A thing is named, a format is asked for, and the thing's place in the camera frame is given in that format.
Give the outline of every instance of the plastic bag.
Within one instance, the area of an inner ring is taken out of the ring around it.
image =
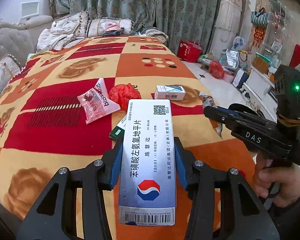
[[[241,50],[245,50],[245,48],[246,48],[246,42],[244,41],[244,39],[239,36],[236,36],[233,41],[232,50],[241,51]]]
[[[120,106],[109,99],[103,78],[99,78],[96,85],[86,93],[79,95],[78,100],[86,112],[86,124],[120,110]]]
[[[210,62],[209,73],[216,79],[222,79],[223,76],[225,75],[225,72],[224,72],[221,64],[216,60],[213,60],[212,62]]]
[[[128,85],[119,84],[111,88],[109,98],[120,105],[122,110],[128,110],[130,99],[141,99],[141,95],[130,83]]]

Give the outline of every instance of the red bag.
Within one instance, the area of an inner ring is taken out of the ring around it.
[[[141,99],[141,95],[130,83],[116,85],[109,91],[109,98],[120,105],[122,110],[128,110],[129,99]]]
[[[210,62],[209,73],[216,79],[222,79],[223,76],[225,75],[225,72],[221,64],[216,60]]]
[[[199,43],[193,41],[180,41],[178,58],[181,58],[187,62],[197,62],[201,51],[202,48]]]

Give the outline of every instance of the sleeve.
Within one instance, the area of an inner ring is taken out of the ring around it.
[[[268,212],[281,240],[300,239],[300,198],[285,208],[272,205]]]

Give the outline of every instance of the qr code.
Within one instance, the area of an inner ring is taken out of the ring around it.
[[[165,106],[153,106],[153,114],[166,114]]]

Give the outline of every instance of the flower pattern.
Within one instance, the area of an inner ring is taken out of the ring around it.
[[[12,176],[9,190],[4,196],[4,206],[23,220],[51,178],[52,174],[45,170],[19,170]]]

